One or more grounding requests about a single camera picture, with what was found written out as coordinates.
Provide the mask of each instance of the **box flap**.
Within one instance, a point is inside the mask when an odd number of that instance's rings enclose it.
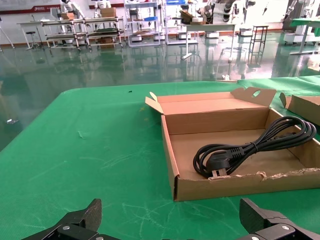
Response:
[[[155,96],[152,92],[145,103],[164,115],[206,113],[231,109],[266,108],[271,104],[275,89],[249,87],[232,92]]]
[[[320,96],[285,96],[281,93],[280,99],[289,111],[320,125]]]

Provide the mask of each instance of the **open cardboard box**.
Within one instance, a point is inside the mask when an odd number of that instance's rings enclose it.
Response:
[[[282,117],[269,106],[276,90],[249,87],[232,92],[146,97],[162,114],[163,145],[175,201],[320,187],[320,143],[258,152],[229,176],[206,179],[196,173],[193,158],[207,144],[255,141]],[[297,132],[298,127],[287,131]]]
[[[285,96],[281,93],[280,99],[286,109],[320,126],[320,96]]]

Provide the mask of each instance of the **green tablecloth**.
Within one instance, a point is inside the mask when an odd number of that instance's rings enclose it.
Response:
[[[295,18],[292,20],[290,27],[304,26],[309,23],[320,23],[320,19],[311,19],[311,18]],[[320,28],[315,28],[314,35],[320,37]]]
[[[68,211],[101,198],[99,232],[120,239],[230,240],[247,234],[241,196],[173,202],[156,95],[276,88],[320,94],[319,77],[256,79],[238,84],[179,82],[73,89],[62,93],[0,154],[0,239],[21,239],[54,225]],[[278,100],[273,106],[278,108]],[[250,195],[313,232],[320,189]]]

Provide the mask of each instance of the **black power cord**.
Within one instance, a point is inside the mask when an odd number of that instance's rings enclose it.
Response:
[[[300,132],[290,132],[277,136],[281,131],[299,126]],[[196,172],[205,178],[230,175],[249,156],[257,152],[276,151],[302,145],[315,137],[317,130],[313,124],[295,116],[284,116],[274,121],[256,140],[244,145],[209,144],[198,150],[193,159]]]

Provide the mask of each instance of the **glossy floor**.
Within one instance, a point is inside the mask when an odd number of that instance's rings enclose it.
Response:
[[[190,45],[26,51],[5,48],[0,54],[0,150],[43,111],[61,92],[74,88],[182,81],[219,81],[295,77],[319,74],[320,55],[291,56],[299,46],[284,46],[283,34],[269,33],[263,50],[249,39],[236,38],[233,61],[228,63],[232,38],[200,38]],[[314,49],[307,45],[306,50]],[[18,120],[7,124],[8,119]]]

